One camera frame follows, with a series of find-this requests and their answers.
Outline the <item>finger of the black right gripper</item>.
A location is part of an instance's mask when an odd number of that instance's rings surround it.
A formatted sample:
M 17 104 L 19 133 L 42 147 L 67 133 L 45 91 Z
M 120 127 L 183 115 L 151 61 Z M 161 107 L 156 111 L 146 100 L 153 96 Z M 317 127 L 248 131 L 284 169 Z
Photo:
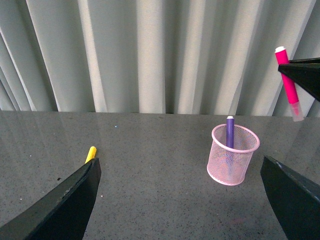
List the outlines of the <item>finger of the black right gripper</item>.
M 320 101 L 320 58 L 295 59 L 280 64 L 278 71 Z

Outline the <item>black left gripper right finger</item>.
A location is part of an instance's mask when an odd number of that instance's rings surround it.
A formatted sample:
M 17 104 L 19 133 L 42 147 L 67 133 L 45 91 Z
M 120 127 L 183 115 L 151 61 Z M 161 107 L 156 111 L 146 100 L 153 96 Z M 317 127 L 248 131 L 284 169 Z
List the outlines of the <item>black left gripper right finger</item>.
M 270 156 L 264 156 L 260 175 L 287 239 L 318 240 L 320 186 Z

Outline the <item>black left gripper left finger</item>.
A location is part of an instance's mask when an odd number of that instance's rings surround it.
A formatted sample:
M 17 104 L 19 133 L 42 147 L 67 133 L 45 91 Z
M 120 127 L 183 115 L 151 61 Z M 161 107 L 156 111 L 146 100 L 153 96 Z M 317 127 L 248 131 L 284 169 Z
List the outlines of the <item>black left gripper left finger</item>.
M 0 238 L 81 240 L 96 202 L 100 179 L 100 161 L 94 158 L 3 225 Z

